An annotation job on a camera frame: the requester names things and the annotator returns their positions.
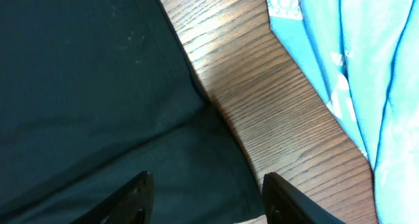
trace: dark green fabric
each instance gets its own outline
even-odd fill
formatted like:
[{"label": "dark green fabric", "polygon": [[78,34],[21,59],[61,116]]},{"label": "dark green fabric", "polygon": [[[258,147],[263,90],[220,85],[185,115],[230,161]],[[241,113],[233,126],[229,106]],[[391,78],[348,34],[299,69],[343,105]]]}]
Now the dark green fabric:
[{"label": "dark green fabric", "polygon": [[0,68],[0,223],[69,223],[143,170],[153,223],[262,214],[158,0],[0,0]]}]

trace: wood grain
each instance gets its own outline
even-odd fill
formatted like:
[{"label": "wood grain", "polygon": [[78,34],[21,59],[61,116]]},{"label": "wood grain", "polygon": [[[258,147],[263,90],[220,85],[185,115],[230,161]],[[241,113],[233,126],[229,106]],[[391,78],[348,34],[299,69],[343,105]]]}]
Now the wood grain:
[{"label": "wood grain", "polygon": [[161,0],[259,184],[277,172],[347,223],[376,223],[371,169],[269,27],[265,0]]}]

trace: teal fabric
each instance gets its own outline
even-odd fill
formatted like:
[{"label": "teal fabric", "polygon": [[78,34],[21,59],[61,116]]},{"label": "teal fabric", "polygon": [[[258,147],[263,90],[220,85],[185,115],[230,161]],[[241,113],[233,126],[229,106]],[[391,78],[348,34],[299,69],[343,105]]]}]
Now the teal fabric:
[{"label": "teal fabric", "polygon": [[270,23],[369,160],[381,223],[419,219],[416,0],[267,0]]},{"label": "teal fabric", "polygon": [[70,223],[141,171],[152,223],[263,214],[158,0],[0,0],[0,223]]}]

